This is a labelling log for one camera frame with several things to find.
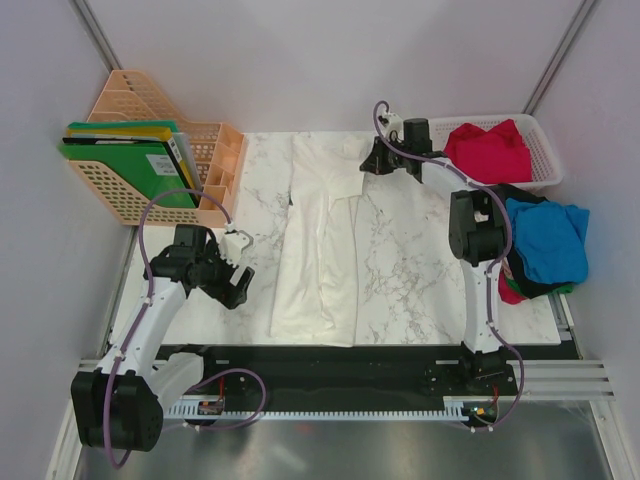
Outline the white t shirt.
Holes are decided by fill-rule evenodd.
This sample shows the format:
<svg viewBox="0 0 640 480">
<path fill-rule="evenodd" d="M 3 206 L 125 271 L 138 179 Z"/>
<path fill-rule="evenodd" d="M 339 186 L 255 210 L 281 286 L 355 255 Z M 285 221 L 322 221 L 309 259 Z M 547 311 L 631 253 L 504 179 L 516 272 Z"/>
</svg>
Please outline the white t shirt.
<svg viewBox="0 0 640 480">
<path fill-rule="evenodd" d="M 270 335 L 284 343 L 350 347 L 358 314 L 355 226 L 361 164 L 371 142 L 300 134 L 292 141 L 290 205 Z"/>
</svg>

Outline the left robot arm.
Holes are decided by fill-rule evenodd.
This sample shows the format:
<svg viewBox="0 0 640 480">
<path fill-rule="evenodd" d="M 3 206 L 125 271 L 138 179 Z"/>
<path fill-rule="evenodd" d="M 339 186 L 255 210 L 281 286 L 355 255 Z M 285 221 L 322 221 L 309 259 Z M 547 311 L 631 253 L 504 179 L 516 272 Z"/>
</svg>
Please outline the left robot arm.
<svg viewBox="0 0 640 480">
<path fill-rule="evenodd" d="M 218 367 L 197 354 L 173 354 L 161 367 L 154 363 L 192 291 L 228 310 L 246 302 L 254 271 L 240 262 L 252 243 L 233 226 L 215 235 L 208 227 L 181 224 L 172 243 L 146 259 L 142 291 L 120 336 L 93 370 L 78 372 L 71 383 L 82 445 L 148 452 L 165 412 L 190 387 L 198 393 L 216 388 Z"/>
</svg>

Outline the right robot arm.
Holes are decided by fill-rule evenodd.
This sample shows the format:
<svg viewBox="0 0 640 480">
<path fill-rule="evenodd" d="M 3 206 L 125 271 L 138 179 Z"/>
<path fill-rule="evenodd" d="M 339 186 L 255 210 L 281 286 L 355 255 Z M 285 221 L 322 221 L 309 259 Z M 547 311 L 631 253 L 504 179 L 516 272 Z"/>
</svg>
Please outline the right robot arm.
<svg viewBox="0 0 640 480">
<path fill-rule="evenodd" d="M 448 242 L 460 260 L 466 302 L 463 345 L 467 352 L 458 381 L 477 394 L 506 371 L 505 340 L 498 331 L 499 276 L 512 247 L 511 224 L 495 187 L 481 184 L 433 148 L 429 121 L 375 113 L 376 135 L 360 170 L 388 175 L 403 169 L 419 183 L 449 199 Z"/>
</svg>

